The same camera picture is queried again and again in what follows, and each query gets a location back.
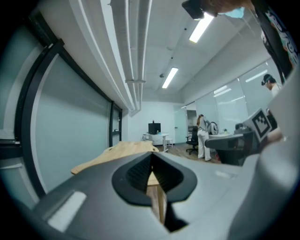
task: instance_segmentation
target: white shirt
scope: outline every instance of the white shirt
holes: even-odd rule
[[[272,87],[272,96],[275,97],[280,91],[280,87],[277,85],[277,83]]]

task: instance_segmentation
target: door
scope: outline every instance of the door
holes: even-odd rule
[[[188,121],[186,108],[174,107],[175,143],[185,143],[188,136]]]

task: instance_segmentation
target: qr code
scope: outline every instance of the qr code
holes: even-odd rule
[[[271,128],[263,111],[258,112],[257,115],[252,119],[252,121],[260,138],[262,138]]]

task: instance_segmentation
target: floor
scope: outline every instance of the floor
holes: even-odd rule
[[[196,160],[196,161],[204,161],[203,159],[198,159],[198,152],[193,151],[191,153],[191,155],[188,154],[188,152],[186,152],[186,149],[190,149],[192,148],[191,145],[188,145],[186,143],[180,143],[180,144],[176,144],[173,145],[173,147],[168,147],[168,151],[167,153],[182,157],[182,158],[187,158],[187,159],[191,159],[191,160]],[[164,148],[163,147],[158,147],[159,151],[163,151]],[[215,154],[211,154],[211,161],[207,162],[207,163],[217,163],[220,164],[221,162],[217,161],[215,158]]]
[[[190,145],[186,143],[182,144],[176,144],[173,145],[173,147],[168,147],[168,153],[173,154],[182,158],[187,158],[195,161],[204,161],[204,159],[198,159],[198,152],[193,151],[191,155],[186,152],[186,149],[192,148]],[[158,147],[159,151],[163,151],[163,147]],[[215,164],[220,164],[221,162],[217,161],[215,159],[215,155],[211,154],[211,161],[205,162],[207,164],[215,163]],[[147,195],[151,198],[152,201],[152,210],[154,215],[158,218],[159,220],[159,208],[158,208],[158,190],[157,187],[148,187],[147,188]],[[165,215],[165,210],[166,210],[166,195],[164,194],[164,215]]]

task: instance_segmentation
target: black monitor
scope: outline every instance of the black monitor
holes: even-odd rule
[[[160,123],[149,123],[148,124],[148,133],[149,134],[157,134],[160,131]]]

